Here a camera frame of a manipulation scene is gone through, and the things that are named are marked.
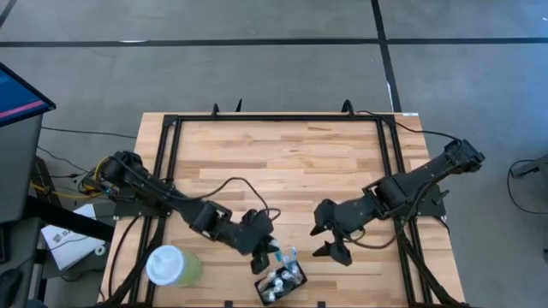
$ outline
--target yellow cable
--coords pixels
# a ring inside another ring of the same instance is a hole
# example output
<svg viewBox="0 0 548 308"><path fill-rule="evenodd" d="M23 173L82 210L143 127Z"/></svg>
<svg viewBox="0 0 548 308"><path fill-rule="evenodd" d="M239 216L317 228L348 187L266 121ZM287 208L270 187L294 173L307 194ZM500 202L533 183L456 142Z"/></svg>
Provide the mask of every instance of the yellow cable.
<svg viewBox="0 0 548 308"><path fill-rule="evenodd" d="M98 180L98 173L99 173L99 169L101 168L101 165L103 165L103 163L109 159L110 157L104 157L103 159L101 159L101 161L99 162L99 164L97 165L97 167L95 168L95 175L93 176L93 179L94 180Z"/></svg>
<svg viewBox="0 0 548 308"><path fill-rule="evenodd" d="M34 187L34 189L36 190L39 190L41 192L45 192L45 188L41 187L41 186L38 186L34 183L31 182L31 185ZM91 199L91 198L96 198L100 195L102 195L103 193L102 192L98 192L98 193L94 193L93 195L90 195L90 196L78 196L78 195L69 195L69 194L66 194L66 193L62 193L62 192L51 192L59 197L62 197L62 198L75 198L75 199Z"/></svg>

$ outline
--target computer screen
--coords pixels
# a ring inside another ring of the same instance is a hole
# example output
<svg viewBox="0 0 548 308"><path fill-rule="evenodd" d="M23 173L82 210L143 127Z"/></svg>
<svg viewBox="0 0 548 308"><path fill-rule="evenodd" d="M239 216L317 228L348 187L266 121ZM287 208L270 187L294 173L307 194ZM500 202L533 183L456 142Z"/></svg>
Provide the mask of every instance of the computer screen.
<svg viewBox="0 0 548 308"><path fill-rule="evenodd" d="M55 105L0 63L0 127L55 109Z"/></svg>

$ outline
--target concrete floor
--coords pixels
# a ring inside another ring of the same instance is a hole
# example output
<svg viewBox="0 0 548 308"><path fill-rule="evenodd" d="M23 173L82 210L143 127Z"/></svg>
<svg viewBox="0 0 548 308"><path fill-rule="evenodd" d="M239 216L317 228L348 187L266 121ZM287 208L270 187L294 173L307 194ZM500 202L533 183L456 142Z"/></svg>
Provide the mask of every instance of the concrete floor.
<svg viewBox="0 0 548 308"><path fill-rule="evenodd" d="M0 0L5 5L8 0ZM389 39L548 37L543 1L380 0ZM375 38L367 0L18 0L0 41ZM402 110L425 129L469 139L487 157L477 174L444 187L467 301L545 307L548 218L518 211L505 186L517 159L548 154L546 44L392 45ZM44 125L137 134L146 111L390 111L379 47L372 45L0 48L0 61L57 103ZM436 155L447 142L426 137ZM43 131L40 145L81 166L132 149L129 139ZM47 160L52 174L73 172ZM59 185L72 185L57 181ZM548 211L536 175L515 181L523 206ZM90 305L101 275L53 280L50 307ZM64 294L82 294L67 297Z"/></svg>

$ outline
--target butcher block tabletop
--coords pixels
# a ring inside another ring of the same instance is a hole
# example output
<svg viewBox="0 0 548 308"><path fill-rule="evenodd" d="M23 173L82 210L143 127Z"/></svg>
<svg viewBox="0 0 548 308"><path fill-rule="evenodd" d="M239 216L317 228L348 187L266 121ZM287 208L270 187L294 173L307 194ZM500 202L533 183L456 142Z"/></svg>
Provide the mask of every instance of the butcher block tabletop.
<svg viewBox="0 0 548 308"><path fill-rule="evenodd" d="M164 115L145 113L140 124L134 150L141 155L149 170L153 169L156 159ZM395 114L395 118L407 127L421 129L417 115ZM392 169L396 170L387 127L385 132ZM400 127L397 132L406 170L428 161L422 134L410 133ZM170 142L166 145L162 176L167 169L169 153ZM335 202L358 198L362 196L362 187L384 176L374 121L184 122L174 175L177 189L196 196L212 191L232 176L248 179L269 206L282 210L281 216L273 223L272 236L278 239L285 252L289 252L291 246L297 248L298 260L308 278L307 284L272 306L315 307L319 301L324 301L327 307L407 306L396 243L383 250L368 250L348 243L353 259L348 267L329 257L312 257L324 240L332 241L328 232L314 237L309 235L314 226L313 211L318 203L324 198ZM263 206L240 181L230 182L211 199L231 209L232 220L236 222L247 210ZM119 245L131 220L123 218L117 222L112 247ZM140 218L130 229L122 243L114 269L113 289L134 266L142 220ZM450 295L464 301L447 229L430 217L420 217L418 226L426 264ZM383 244L393 235L391 220L374 220L366 225L366 235L360 241ZM194 287L157 287L154 306L223 307L227 300L233 301L234 307L262 306L253 287L262 275L251 273L251 255L242 256L224 244L196 234L178 213L167 220L164 244L195 253L203 262L204 273L200 283ZM104 294L107 294L114 250L110 250L101 286ZM270 259L271 268L281 266L273 255ZM416 298L421 301L418 274L409 262ZM145 298L147 282L144 274L139 301Z"/></svg>

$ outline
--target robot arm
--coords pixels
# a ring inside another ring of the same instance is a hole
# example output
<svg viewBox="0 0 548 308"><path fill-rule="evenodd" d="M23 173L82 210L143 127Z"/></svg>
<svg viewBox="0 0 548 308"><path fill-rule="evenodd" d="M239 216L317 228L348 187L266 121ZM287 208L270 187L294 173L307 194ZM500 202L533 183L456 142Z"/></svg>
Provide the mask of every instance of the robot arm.
<svg viewBox="0 0 548 308"><path fill-rule="evenodd" d="M361 198L341 204L323 200L314 211L316 226L310 235L330 230L335 241L325 242L313 255L331 256L340 264L352 264L350 251L343 242L351 240L354 231L364 230L364 225L375 218L403 218L406 222L431 187L447 175L477 171L484 159L468 141L454 140L445 146L444 153L414 171L386 176L364 187Z"/></svg>
<svg viewBox="0 0 548 308"><path fill-rule="evenodd" d="M236 249L241 255L253 254L252 272L260 273L268 267L267 253L277 251L269 243L273 231L269 211L249 210L240 222L232 222L232 211L211 200L191 198L151 175L143 167L140 156L119 151L100 166L98 179L87 177L84 183L105 191L113 201L128 199L165 212L175 210L190 228L208 240L219 241Z"/></svg>

